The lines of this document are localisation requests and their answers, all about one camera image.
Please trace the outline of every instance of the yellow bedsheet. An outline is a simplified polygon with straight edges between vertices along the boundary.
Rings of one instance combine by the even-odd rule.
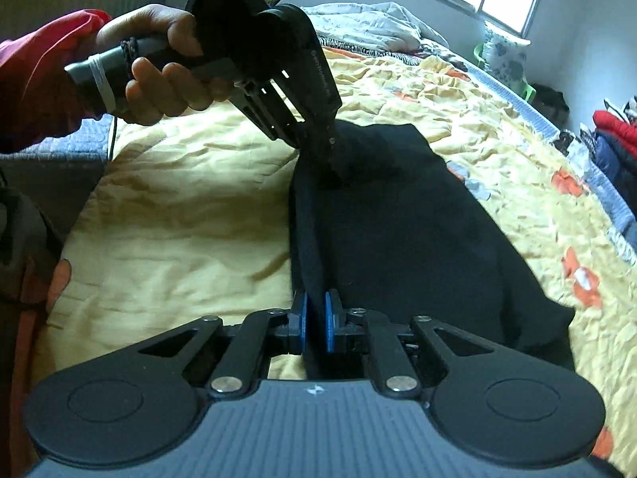
[[[481,203],[545,292],[577,311],[577,370],[608,410],[598,451],[612,449],[611,460],[637,475],[637,269],[607,240],[610,220],[598,199],[560,194],[552,178],[568,170],[566,160],[509,104],[445,75],[440,60],[418,68],[331,51],[326,57],[343,99],[341,119],[412,123],[490,191]],[[120,122],[116,158],[64,249],[72,278],[37,341],[34,379],[202,315],[231,324],[254,310],[289,306],[294,163],[291,148],[270,142],[230,104],[150,128]],[[577,289],[577,266],[591,289]],[[288,357],[272,375],[298,378],[303,369]]]

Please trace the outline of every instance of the metal screw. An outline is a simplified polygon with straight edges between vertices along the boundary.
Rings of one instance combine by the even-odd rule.
[[[219,393],[236,392],[243,386],[243,382],[238,377],[226,375],[212,380],[212,389]]]
[[[394,375],[385,384],[394,392],[409,392],[418,386],[418,381],[408,375]]]

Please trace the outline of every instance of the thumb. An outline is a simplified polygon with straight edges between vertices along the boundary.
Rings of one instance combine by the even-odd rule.
[[[130,37],[164,33],[168,43],[182,55],[203,55],[195,37],[195,17],[185,10],[151,4],[107,23],[96,37],[96,52],[105,51]]]

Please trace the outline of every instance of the hand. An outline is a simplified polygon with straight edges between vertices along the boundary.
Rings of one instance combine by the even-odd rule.
[[[161,32],[182,55],[203,55],[195,38],[195,18],[190,12],[158,4],[148,5],[107,23],[95,36],[94,53],[104,52],[132,36]],[[214,100],[228,98],[233,83],[222,79],[197,80],[190,70],[169,63],[160,72],[146,58],[133,63],[135,80],[126,86],[129,111],[122,118],[129,123],[153,125],[164,115],[178,116],[188,107],[203,111]]]

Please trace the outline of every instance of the red jacket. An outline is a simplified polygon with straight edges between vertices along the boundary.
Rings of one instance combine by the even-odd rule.
[[[637,126],[626,124],[607,111],[593,113],[593,122],[598,129],[616,136],[621,145],[637,158]]]
[[[82,118],[94,118],[64,67],[77,60],[82,41],[109,20],[101,10],[79,10],[0,44],[0,152],[68,135]]]

